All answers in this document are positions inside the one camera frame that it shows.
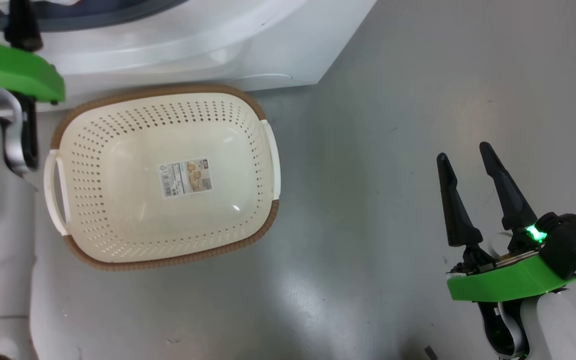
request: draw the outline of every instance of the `gray floor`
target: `gray floor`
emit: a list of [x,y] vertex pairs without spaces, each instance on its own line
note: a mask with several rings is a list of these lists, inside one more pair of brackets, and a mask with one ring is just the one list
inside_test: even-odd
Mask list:
[[[382,0],[317,86],[253,94],[281,155],[263,239],[128,273],[78,262],[37,195],[42,359],[494,359],[451,301],[435,157],[473,223],[502,230],[489,141],[538,214],[576,213],[576,2]],[[44,116],[44,148],[57,115]],[[576,306],[576,284],[567,296]]]

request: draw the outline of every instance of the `label sticker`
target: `label sticker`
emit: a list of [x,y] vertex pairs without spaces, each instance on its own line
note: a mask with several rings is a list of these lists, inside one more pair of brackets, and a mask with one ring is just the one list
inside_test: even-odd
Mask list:
[[180,198],[213,189],[208,159],[169,162],[158,168],[164,199]]

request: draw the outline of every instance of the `basket rim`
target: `basket rim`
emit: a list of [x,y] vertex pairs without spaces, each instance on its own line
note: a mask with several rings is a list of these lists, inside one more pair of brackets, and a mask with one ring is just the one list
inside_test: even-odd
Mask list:
[[[59,150],[59,146],[62,142],[62,137],[64,132],[68,128],[73,120],[75,120],[81,114],[88,112],[93,109],[98,109],[100,107],[105,107],[107,105],[123,103],[125,101],[138,100],[144,98],[153,98],[157,96],[166,95],[178,95],[178,94],[201,94],[201,93],[218,93],[218,94],[229,94],[240,98],[245,101],[254,111],[256,116],[260,121],[266,120],[266,115],[260,107],[260,105],[247,93],[235,89],[227,85],[178,85],[178,86],[167,86],[163,88],[152,88],[145,89],[142,91],[135,91],[131,93],[126,93],[122,95],[108,96],[106,98],[101,98],[99,100],[93,100],[85,104],[79,105],[74,109],[70,110],[63,120],[57,126],[54,134],[52,135],[52,140],[50,142],[50,150]],[[257,230],[254,234],[235,241],[233,243],[224,244],[222,246],[211,248],[208,250],[198,251],[195,253],[188,253],[186,255],[179,255],[174,257],[166,257],[164,259],[155,260],[142,260],[133,262],[105,262],[101,260],[94,259],[92,256],[88,255],[84,250],[82,250],[76,243],[72,235],[64,235],[63,239],[66,242],[66,246],[74,253],[74,255],[81,260],[83,263],[89,265],[94,269],[101,271],[136,271],[136,270],[146,270],[158,267],[165,267],[170,265],[185,264],[190,262],[197,262],[199,260],[204,260],[207,258],[212,258],[213,256],[222,255],[225,253],[230,253],[254,242],[258,241],[273,225],[275,218],[277,217],[277,212],[279,210],[279,200],[273,200],[270,205],[270,212],[268,217],[265,219],[265,223]]]

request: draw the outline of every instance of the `washing machine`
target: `washing machine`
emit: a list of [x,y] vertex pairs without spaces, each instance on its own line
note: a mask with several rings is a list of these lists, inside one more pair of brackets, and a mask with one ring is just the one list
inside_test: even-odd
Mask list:
[[[316,84],[375,0],[35,2],[39,55],[68,109],[129,89],[210,82],[243,91]],[[6,18],[0,10],[0,43]]]

